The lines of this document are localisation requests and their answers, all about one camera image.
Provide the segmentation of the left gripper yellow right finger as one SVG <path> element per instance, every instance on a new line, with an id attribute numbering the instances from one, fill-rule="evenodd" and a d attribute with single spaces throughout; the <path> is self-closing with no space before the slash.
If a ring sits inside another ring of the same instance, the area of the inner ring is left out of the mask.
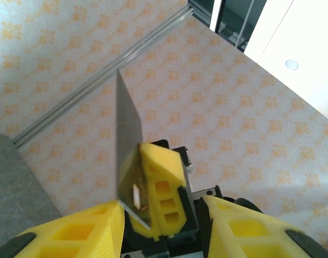
<path id="1" fill-rule="evenodd" d="M 301 229 L 222 198 L 201 197 L 199 216 L 204 257 L 328 257 Z"/>

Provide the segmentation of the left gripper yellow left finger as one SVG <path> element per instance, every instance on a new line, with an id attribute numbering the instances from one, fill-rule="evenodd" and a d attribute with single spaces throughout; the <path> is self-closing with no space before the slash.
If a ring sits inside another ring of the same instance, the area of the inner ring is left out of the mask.
<path id="1" fill-rule="evenodd" d="M 124 210 L 117 201 L 29 228 L 0 247 L 0 257 L 120 257 Z"/>

